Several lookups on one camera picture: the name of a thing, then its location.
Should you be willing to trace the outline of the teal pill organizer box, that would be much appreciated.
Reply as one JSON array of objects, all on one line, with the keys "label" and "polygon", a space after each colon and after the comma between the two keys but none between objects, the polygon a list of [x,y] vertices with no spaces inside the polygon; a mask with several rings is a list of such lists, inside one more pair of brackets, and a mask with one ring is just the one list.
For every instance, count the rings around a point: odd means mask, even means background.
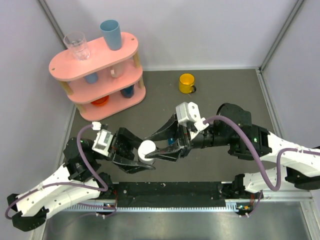
[{"label": "teal pill organizer box", "polygon": [[172,145],[175,142],[175,139],[173,137],[171,137],[167,141],[168,141],[169,145]]}]

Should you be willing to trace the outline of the white bottle cap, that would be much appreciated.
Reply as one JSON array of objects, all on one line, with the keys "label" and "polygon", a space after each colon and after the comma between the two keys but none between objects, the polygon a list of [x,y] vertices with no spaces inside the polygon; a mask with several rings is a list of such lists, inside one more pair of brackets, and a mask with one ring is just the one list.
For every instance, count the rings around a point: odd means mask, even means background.
[{"label": "white bottle cap", "polygon": [[156,144],[153,141],[144,140],[138,148],[138,157],[145,159],[147,154],[154,152],[156,149]]}]

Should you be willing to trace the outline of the white pill bottle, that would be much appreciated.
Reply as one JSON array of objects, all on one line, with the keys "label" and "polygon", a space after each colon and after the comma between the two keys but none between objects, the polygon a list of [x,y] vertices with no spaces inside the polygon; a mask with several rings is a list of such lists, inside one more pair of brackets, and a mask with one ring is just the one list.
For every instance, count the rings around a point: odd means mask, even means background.
[{"label": "white pill bottle", "polygon": [[154,158],[146,158],[145,156],[139,156],[138,159],[140,162],[147,164],[147,165],[153,165],[155,162]]}]

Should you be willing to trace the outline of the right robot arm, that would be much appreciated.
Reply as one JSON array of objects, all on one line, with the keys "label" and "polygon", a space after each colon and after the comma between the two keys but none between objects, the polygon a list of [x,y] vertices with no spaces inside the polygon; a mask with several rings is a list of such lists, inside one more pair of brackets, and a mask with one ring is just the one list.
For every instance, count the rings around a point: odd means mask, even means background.
[{"label": "right robot arm", "polygon": [[156,159],[175,162],[193,149],[228,146],[228,154],[255,161],[259,171],[239,174],[231,184],[239,198],[281,185],[300,190],[320,187],[320,150],[286,141],[252,123],[249,111],[231,103],[222,104],[216,115],[201,117],[194,102],[179,104],[171,118],[138,148],[141,162]]}]

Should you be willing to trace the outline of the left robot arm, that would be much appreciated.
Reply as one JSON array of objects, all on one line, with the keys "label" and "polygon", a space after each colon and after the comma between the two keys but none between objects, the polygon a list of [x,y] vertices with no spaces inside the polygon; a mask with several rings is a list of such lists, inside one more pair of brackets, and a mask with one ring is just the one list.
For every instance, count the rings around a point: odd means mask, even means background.
[{"label": "left robot arm", "polygon": [[101,166],[97,161],[110,161],[129,174],[153,170],[154,159],[146,156],[156,149],[153,141],[126,128],[113,135],[106,125],[92,122],[68,140],[63,151],[66,161],[54,173],[29,191],[7,197],[5,217],[28,232],[73,205],[109,198],[115,187],[109,174],[97,172]]}]

